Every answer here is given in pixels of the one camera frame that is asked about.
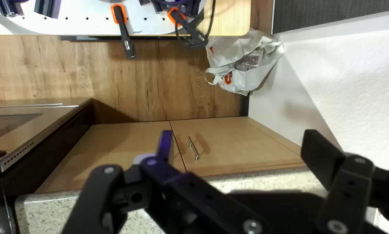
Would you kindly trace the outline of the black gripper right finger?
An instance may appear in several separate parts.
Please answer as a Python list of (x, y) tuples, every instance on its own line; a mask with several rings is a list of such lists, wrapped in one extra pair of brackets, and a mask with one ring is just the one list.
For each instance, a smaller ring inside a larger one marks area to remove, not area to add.
[(385, 234), (366, 219), (368, 206), (389, 221), (389, 170), (346, 153), (317, 130), (306, 130), (301, 157), (328, 191), (317, 213), (317, 234)]

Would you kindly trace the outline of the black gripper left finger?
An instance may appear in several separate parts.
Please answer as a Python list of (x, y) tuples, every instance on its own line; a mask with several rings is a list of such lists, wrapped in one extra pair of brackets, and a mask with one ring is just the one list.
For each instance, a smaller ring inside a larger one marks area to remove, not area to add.
[(272, 234), (268, 221), (193, 173), (169, 163), (173, 132), (161, 132), (157, 150), (129, 169), (95, 167), (62, 234), (118, 234), (133, 210), (144, 210), (165, 234)]

